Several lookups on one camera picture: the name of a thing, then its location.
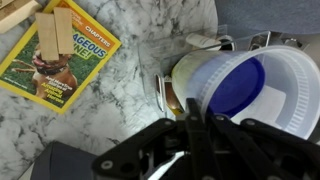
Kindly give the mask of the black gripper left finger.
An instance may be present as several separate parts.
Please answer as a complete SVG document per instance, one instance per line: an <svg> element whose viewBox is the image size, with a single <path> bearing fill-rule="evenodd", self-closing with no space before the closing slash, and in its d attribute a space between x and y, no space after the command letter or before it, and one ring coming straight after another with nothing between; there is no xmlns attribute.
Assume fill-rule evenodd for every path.
<svg viewBox="0 0 320 180"><path fill-rule="evenodd" d="M147 180L182 151L185 122L161 118L92 163L93 180Z"/></svg>

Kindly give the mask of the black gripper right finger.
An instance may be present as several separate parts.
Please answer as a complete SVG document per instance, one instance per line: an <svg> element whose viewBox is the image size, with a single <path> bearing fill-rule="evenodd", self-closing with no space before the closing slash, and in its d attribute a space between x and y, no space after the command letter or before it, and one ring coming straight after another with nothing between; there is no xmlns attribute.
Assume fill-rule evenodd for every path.
<svg viewBox="0 0 320 180"><path fill-rule="evenodd" d="M206 180L320 180L320 147L255 119L236 125L222 114L202 116L186 100L194 177Z"/></svg>

